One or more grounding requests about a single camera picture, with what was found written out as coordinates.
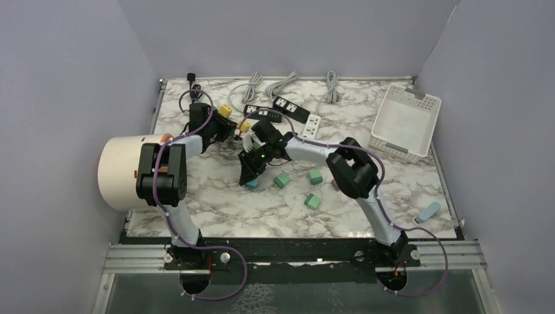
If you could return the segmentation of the yellow charger plug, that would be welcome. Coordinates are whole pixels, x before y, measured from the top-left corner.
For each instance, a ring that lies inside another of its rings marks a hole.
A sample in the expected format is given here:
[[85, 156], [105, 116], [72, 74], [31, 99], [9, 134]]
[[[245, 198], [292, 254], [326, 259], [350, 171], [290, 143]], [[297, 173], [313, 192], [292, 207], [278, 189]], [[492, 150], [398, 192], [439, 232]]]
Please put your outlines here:
[[247, 133], [251, 128], [251, 124], [249, 123], [248, 120], [244, 120], [241, 123], [238, 124], [238, 130], [240, 131], [240, 133]]
[[225, 119], [229, 119], [232, 114], [233, 108], [227, 103], [222, 103], [219, 107], [218, 114]]

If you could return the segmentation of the teal blue charger plug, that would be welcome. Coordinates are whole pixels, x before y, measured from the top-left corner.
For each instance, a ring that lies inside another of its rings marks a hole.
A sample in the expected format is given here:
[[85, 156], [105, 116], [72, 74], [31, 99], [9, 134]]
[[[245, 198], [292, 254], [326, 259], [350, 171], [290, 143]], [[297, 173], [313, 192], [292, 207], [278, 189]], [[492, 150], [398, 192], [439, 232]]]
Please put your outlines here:
[[258, 179], [253, 179], [252, 181], [245, 183], [245, 187], [248, 189], [256, 189], [258, 186], [259, 186]]

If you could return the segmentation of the green USB charger plug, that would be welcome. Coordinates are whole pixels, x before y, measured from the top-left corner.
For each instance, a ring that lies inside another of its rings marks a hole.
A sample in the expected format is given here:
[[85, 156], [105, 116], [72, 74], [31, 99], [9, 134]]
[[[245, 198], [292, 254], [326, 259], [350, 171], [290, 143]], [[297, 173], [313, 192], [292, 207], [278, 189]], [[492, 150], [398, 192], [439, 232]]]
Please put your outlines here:
[[279, 175], [274, 177], [274, 183], [280, 189], [285, 188], [290, 182], [291, 178], [285, 172], [281, 172]]

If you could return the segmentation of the black power strip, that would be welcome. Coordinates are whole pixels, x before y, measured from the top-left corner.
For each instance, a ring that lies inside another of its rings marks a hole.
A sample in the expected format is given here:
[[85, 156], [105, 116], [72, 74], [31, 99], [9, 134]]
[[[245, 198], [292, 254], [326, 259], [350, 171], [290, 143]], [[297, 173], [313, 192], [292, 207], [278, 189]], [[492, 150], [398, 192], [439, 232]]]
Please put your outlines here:
[[281, 123], [282, 116], [274, 112], [270, 112], [268, 107], [261, 107], [258, 105], [246, 105], [243, 108], [243, 115], [248, 116], [252, 120], [269, 120], [273, 123]]
[[272, 108], [303, 124], [308, 121], [310, 115], [309, 110], [280, 96], [274, 98]]

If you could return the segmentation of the light green charger plug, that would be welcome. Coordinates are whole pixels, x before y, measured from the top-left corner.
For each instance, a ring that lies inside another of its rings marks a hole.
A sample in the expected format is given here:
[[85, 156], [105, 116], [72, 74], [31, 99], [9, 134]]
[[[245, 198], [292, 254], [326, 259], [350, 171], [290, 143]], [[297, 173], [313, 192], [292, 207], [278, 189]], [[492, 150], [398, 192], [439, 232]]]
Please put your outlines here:
[[304, 200], [304, 205], [311, 210], [318, 209], [320, 204], [321, 204], [321, 198], [312, 193], [308, 194], [308, 196]]

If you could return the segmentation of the white power strip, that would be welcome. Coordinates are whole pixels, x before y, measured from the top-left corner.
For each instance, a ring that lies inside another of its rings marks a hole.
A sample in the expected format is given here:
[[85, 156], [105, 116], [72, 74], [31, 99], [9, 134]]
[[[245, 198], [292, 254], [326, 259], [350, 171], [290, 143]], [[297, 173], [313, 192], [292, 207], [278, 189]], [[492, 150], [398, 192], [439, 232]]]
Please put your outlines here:
[[305, 127], [301, 134], [306, 139], [315, 139], [316, 133], [319, 129], [321, 117], [317, 114], [310, 114], [305, 123]]

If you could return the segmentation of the green power strip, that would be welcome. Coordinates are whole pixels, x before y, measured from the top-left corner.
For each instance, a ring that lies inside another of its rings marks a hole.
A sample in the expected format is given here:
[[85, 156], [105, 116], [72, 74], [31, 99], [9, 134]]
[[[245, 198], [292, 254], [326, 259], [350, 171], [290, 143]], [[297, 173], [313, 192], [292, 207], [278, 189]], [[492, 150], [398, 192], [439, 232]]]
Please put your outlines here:
[[261, 146], [261, 144], [255, 139], [254, 134], [249, 132], [242, 133], [239, 131], [235, 135], [234, 140], [240, 142], [245, 152], [251, 152]]

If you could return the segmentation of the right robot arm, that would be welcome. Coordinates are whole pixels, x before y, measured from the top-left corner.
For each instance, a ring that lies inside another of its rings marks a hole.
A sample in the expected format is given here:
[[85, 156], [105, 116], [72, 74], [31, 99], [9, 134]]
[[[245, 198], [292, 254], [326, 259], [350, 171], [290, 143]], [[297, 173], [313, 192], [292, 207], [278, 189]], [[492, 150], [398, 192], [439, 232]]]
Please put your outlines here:
[[379, 261], [394, 266], [403, 259], [408, 238], [390, 219], [380, 199], [378, 187], [383, 180], [384, 165], [377, 156], [363, 149], [352, 137], [339, 143], [315, 141], [299, 137], [293, 131], [282, 134], [267, 120], [257, 122], [253, 131], [262, 144], [239, 153], [240, 185], [262, 175], [274, 159], [326, 166], [339, 190], [363, 210], [374, 231]]

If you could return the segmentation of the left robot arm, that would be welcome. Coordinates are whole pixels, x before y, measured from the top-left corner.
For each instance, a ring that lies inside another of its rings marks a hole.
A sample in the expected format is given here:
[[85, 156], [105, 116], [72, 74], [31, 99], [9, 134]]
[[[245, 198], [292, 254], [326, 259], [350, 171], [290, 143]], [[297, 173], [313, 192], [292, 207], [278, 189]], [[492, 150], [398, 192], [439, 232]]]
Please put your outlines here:
[[203, 265], [206, 252], [198, 246], [202, 234], [185, 204], [187, 162], [210, 145], [234, 136], [237, 123], [231, 121], [231, 113], [227, 104], [213, 109], [206, 103], [193, 103], [189, 109], [190, 133], [141, 146], [136, 194], [165, 220], [171, 243], [184, 247], [181, 260], [192, 269]]

